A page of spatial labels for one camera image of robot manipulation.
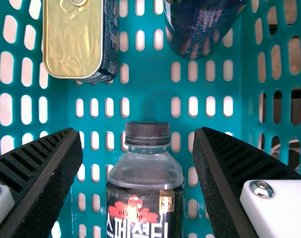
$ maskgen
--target textured rubber pad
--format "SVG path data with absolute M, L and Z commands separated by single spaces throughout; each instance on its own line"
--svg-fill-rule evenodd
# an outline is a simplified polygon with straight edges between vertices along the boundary
M 245 181 L 301 179 L 263 151 L 207 127 L 195 131 L 193 160 L 216 238 L 257 237 L 240 203 Z
M 48 238 L 82 159 L 79 133 L 71 128 L 0 156 L 0 183 L 15 200 L 0 238 Z

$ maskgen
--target pull tab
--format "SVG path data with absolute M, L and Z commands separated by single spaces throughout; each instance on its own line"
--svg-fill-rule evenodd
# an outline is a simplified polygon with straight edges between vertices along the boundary
M 76 7 L 83 7 L 88 0 L 82 0 L 81 2 L 74 2 L 74 0 L 69 0 L 69 2 Z

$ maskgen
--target bottle cap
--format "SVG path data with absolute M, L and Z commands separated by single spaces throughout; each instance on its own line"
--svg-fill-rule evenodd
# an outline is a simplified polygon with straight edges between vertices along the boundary
M 125 144 L 130 146 L 169 145 L 170 125 L 166 122 L 127 122 Z

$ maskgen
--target dark can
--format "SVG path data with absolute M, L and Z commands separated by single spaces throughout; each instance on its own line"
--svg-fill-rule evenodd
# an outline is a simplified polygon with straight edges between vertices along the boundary
M 164 0 L 167 40 L 180 55 L 212 52 L 249 0 Z

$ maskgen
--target teal plastic basket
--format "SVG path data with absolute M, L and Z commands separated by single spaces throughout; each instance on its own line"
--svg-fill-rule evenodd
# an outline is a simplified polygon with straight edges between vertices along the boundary
M 273 6 L 278 27 L 271 36 L 267 14 Z M 278 136 L 279 159 L 288 164 L 289 141 L 297 139 L 301 143 L 301 123 L 295 126 L 291 122 L 294 112 L 291 93 L 301 88 L 301 70 L 297 74 L 293 69 L 290 71 L 293 51 L 288 51 L 288 43 L 294 36 L 298 36 L 301 46 L 301 0 L 296 1 L 295 7 L 297 18 L 288 25 L 284 1 L 253 0 L 226 36 L 224 44 L 210 56 L 190 63 L 168 47 L 165 37 L 163 48 L 154 48 L 155 30 L 161 29 L 165 34 L 164 14 L 154 13 L 154 2 L 146 0 L 144 14 L 137 16 L 134 1 L 129 1 L 128 15 L 119 18 L 119 32 L 128 35 L 128 50 L 119 54 L 121 70 L 118 76 L 111 84 L 78 85 L 73 80 L 48 77 L 43 67 L 41 1 L 0 1 L 0 154 L 67 127 L 81 131 L 82 135 L 81 170 L 85 178 L 83 174 L 75 178 L 53 237 L 76 238 L 79 230 L 85 231 L 87 237 L 95 237 L 93 233 L 99 229 L 101 237 L 106 237 L 107 165 L 114 165 L 125 151 L 122 132 L 129 120 L 167 121 L 171 124 L 171 132 L 179 133 L 174 134 L 170 153 L 182 165 L 186 179 L 185 238 L 191 233 L 199 238 L 212 233 L 205 217 L 200 186 L 192 187 L 188 183 L 189 169 L 194 166 L 191 150 L 192 132 L 196 128 L 208 126 L 230 132 L 259 147 L 262 147 L 259 135 L 263 134 L 267 153 L 271 151 L 273 137 Z M 136 50 L 139 30 L 145 33 L 142 51 Z M 278 79 L 274 79 L 272 65 L 275 64 L 271 63 L 275 45 L 280 48 L 281 59 Z M 128 74 L 124 64 L 129 68 Z M 198 74 L 189 77 L 188 67 L 191 72 L 198 69 Z M 282 95 L 281 119 L 276 124 L 273 97 L 278 90 Z M 262 93 L 266 94 L 266 100 L 260 97 Z M 128 101 L 122 100 L 123 97 L 129 100 L 129 110 Z M 260 110 L 260 101 L 265 102 L 263 110 Z M 266 113 L 265 121 L 260 113 Z M 99 212 L 92 209 L 93 198 L 98 198 L 93 197 L 94 194 L 100 198 Z M 83 204 L 79 209 L 79 199 L 85 199 L 85 209 Z M 198 214 L 194 219 L 188 216 L 191 199 L 198 202 Z M 190 205 L 193 209 L 196 203 L 192 200 Z

